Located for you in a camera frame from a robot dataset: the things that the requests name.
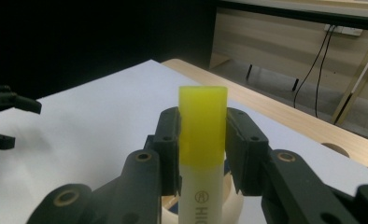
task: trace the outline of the logo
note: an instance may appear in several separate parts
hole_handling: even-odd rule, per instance
[[[198,203],[205,203],[208,201],[208,193],[206,191],[198,191],[195,194],[195,201]]]

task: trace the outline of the white power outlet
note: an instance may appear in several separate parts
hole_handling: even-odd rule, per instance
[[[331,31],[332,27],[330,24],[326,24],[324,26],[324,31]],[[345,26],[336,26],[335,29],[333,29],[334,33],[343,34],[343,35],[361,35],[362,29],[357,28],[351,28],[351,27],[345,27]]]

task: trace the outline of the yellow highlighter cap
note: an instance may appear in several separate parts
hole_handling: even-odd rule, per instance
[[[180,164],[197,167],[223,164],[227,88],[180,87],[178,110],[181,116]]]

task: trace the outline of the cable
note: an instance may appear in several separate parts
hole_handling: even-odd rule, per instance
[[[304,78],[303,82],[301,82],[301,85],[300,85],[300,87],[298,88],[297,92],[295,92],[294,101],[293,101],[294,108],[295,108],[295,101],[297,100],[298,92],[300,92],[300,90],[301,90],[302,86],[304,85],[304,83],[305,83],[305,82],[306,82],[306,80],[308,79],[308,77],[309,77],[310,73],[312,72],[312,69],[313,69],[313,67],[315,66],[315,63],[316,63],[316,61],[318,60],[318,56],[320,55],[321,51],[323,50],[324,43],[326,42],[327,36],[329,35],[329,33],[330,33],[330,31],[331,31],[331,28],[332,28],[332,26],[330,25],[329,30],[327,31],[326,35],[324,36],[323,43],[321,44],[320,50],[318,51],[318,55],[316,56],[315,61],[313,61],[313,64],[312,64],[312,66],[310,67],[308,74],[307,74],[307,75],[306,75],[306,77]]]
[[[321,70],[323,69],[324,60],[326,59],[327,50],[329,50],[330,40],[332,39],[333,30],[335,30],[335,28],[336,28],[336,26],[334,25],[332,31],[330,32],[329,40],[327,41],[327,46],[326,46],[326,50],[324,51],[323,59],[321,60],[320,69],[318,70],[318,85],[316,86],[316,99],[315,99],[315,116],[316,116],[316,118],[318,118],[318,86],[319,86],[320,80],[321,80]]]

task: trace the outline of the highlighter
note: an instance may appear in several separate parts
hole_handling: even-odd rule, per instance
[[[179,224],[220,224],[227,89],[179,88]]]

